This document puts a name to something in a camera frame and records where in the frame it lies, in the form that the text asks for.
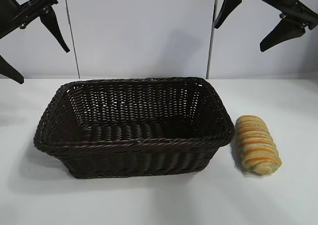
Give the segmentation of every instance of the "white wall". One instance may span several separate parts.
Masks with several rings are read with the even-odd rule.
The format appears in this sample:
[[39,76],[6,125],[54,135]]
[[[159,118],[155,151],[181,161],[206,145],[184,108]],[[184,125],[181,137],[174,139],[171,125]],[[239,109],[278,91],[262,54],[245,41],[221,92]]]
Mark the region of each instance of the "white wall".
[[[223,0],[219,0],[218,9]],[[302,0],[318,11],[317,0]],[[279,11],[260,0],[242,0],[215,30],[210,78],[309,77],[318,71],[318,28],[264,53],[259,43],[280,21]]]
[[201,76],[214,0],[67,0],[81,75]]
[[[18,0],[20,4],[25,1],[27,0]],[[17,29],[0,40],[0,55],[25,78],[77,77],[65,0],[58,2],[59,4],[53,5],[53,8],[71,52],[65,53],[39,18],[26,29]]]

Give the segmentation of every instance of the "woven texture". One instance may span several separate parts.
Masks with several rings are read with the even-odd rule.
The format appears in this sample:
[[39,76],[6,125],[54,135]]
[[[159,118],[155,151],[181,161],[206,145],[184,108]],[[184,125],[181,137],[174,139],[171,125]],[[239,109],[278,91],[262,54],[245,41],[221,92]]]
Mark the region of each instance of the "woven texture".
[[202,170],[233,136],[201,78],[112,79],[61,86],[34,144],[76,178],[129,177]]

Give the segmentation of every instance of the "rectangular basket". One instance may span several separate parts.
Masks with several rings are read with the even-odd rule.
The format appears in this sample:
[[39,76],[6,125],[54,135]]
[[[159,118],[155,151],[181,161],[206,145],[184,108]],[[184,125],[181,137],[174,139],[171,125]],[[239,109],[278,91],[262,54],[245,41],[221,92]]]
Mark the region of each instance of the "rectangular basket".
[[202,170],[233,136],[204,79],[112,79],[61,86],[34,144],[75,178],[129,177]]

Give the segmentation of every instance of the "white table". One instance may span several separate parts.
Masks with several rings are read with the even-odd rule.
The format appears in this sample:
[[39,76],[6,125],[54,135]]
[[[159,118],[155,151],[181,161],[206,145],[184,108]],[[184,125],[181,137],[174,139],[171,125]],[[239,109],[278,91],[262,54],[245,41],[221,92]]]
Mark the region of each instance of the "white table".
[[66,79],[0,80],[1,225],[313,225],[317,224],[318,83],[210,80],[233,121],[264,119],[283,165],[244,175],[231,147],[197,174],[78,180],[32,139]]

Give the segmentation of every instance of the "striped bread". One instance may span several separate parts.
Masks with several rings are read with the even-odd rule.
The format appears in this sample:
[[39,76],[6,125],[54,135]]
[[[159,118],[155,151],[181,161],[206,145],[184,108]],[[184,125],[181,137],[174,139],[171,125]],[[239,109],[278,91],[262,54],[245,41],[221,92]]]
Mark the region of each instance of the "striped bread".
[[237,119],[237,146],[243,167],[260,175],[274,173],[282,164],[265,122],[253,115]]

